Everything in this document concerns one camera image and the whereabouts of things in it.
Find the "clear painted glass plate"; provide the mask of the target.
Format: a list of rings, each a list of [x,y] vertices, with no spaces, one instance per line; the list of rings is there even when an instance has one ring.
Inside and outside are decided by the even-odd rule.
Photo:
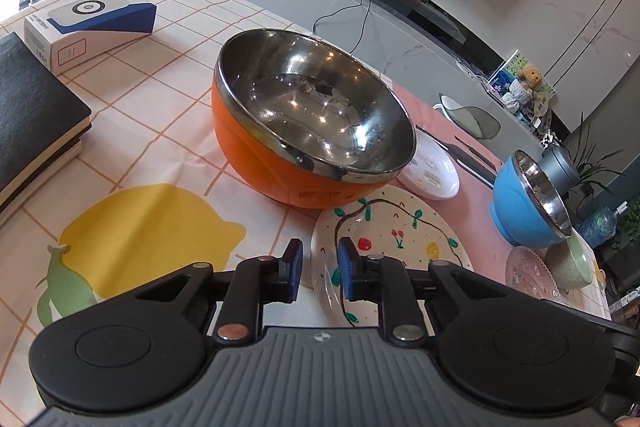
[[[473,269],[461,239],[422,199],[386,185],[355,202],[320,213],[310,242],[311,280],[326,321],[333,327],[378,324],[374,303],[351,303],[343,295],[337,243],[348,237],[361,256],[384,255],[408,269],[425,270],[433,260]]]

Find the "small white sticker plate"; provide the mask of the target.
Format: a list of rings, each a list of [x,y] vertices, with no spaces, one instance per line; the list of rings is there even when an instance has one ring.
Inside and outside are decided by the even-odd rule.
[[[408,190],[429,200],[458,195],[460,179],[454,162],[428,134],[416,132],[416,153],[397,180]]]

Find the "blue steel bowl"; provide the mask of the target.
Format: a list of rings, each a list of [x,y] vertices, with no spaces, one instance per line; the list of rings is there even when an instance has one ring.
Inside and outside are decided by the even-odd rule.
[[[563,199],[524,150],[514,150],[497,173],[489,213],[514,246],[548,248],[573,233]]]

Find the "orange steel bowl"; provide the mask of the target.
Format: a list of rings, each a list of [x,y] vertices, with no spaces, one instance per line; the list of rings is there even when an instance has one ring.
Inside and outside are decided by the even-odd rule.
[[[390,87],[356,58],[284,29],[221,47],[213,123],[228,163],[255,191],[307,209],[348,204],[392,181],[416,129]]]

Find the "green ceramic bowl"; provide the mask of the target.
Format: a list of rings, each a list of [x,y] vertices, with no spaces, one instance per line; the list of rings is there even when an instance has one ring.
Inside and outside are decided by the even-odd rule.
[[[560,289],[574,291],[592,282],[591,253],[585,239],[574,230],[568,239],[547,249],[544,263]]]

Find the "pink restaurant placemat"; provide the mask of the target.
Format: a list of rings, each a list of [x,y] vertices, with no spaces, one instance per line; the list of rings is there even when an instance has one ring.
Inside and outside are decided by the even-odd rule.
[[[425,199],[446,221],[460,239],[475,272],[502,282],[512,245],[491,220],[492,190],[460,167],[446,148],[454,144],[454,138],[461,136],[464,144],[490,157],[492,165],[499,167],[500,160],[399,84],[393,85],[393,91],[416,127],[416,153],[395,183]]]

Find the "lemon check tablecloth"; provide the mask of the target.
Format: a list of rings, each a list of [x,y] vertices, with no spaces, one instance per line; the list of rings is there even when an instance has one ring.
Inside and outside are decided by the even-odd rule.
[[[76,0],[44,0],[36,13]],[[92,110],[80,154],[1,230],[1,421],[43,409],[28,351],[44,325],[196,259],[232,269],[311,240],[316,210],[281,204],[238,173],[214,131],[210,86],[222,45],[288,28],[246,0],[153,2],[152,35],[64,72]]]

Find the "pink glass plate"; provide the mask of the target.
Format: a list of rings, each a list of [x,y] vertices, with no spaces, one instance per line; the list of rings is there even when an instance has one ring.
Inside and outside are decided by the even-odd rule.
[[[523,246],[514,247],[506,259],[506,286],[536,299],[566,303],[541,257]]]

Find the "white rolling stool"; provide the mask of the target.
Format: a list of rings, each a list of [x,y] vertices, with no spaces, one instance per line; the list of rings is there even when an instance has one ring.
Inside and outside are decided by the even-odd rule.
[[[477,140],[495,139],[501,130],[500,122],[485,109],[462,105],[444,94],[433,108]]]

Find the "grey trash can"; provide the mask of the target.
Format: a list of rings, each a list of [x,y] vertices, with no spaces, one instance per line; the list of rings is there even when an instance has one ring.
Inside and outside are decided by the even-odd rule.
[[[565,196],[579,183],[579,173],[567,151],[561,145],[550,144],[544,149],[538,166],[548,176],[555,190]]]

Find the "blue water jug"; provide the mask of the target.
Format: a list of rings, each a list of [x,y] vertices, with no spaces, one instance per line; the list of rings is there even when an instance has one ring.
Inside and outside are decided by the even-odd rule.
[[[582,221],[577,232],[591,249],[597,248],[615,235],[618,214],[615,210],[602,207]]]

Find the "potted green plant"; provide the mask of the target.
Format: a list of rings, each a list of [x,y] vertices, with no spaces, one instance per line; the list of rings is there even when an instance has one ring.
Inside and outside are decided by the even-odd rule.
[[[598,143],[591,141],[591,124],[590,122],[585,122],[584,114],[580,114],[580,124],[577,131],[577,145],[574,153],[570,155],[570,160],[578,174],[578,181],[575,186],[580,188],[585,195],[593,194],[596,188],[611,193],[611,190],[600,180],[600,176],[605,173],[616,174],[616,176],[622,174],[620,171],[611,168],[608,165],[608,161],[623,153],[624,150],[619,148],[597,157]]]

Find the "teddy bear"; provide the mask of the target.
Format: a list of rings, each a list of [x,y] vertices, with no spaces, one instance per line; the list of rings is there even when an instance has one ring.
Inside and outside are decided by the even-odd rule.
[[[517,73],[518,81],[521,86],[529,93],[536,91],[544,82],[544,76],[532,64],[527,64]]]

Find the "black notebook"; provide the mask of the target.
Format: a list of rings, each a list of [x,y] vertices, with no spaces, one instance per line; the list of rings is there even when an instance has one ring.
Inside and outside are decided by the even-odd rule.
[[[1,38],[1,221],[81,150],[90,107],[14,32]]]

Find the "white and blue box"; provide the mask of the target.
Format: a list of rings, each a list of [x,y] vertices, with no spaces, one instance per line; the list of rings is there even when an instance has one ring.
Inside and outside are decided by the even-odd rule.
[[[54,75],[152,34],[156,5],[137,0],[67,0],[25,18],[23,40]]]

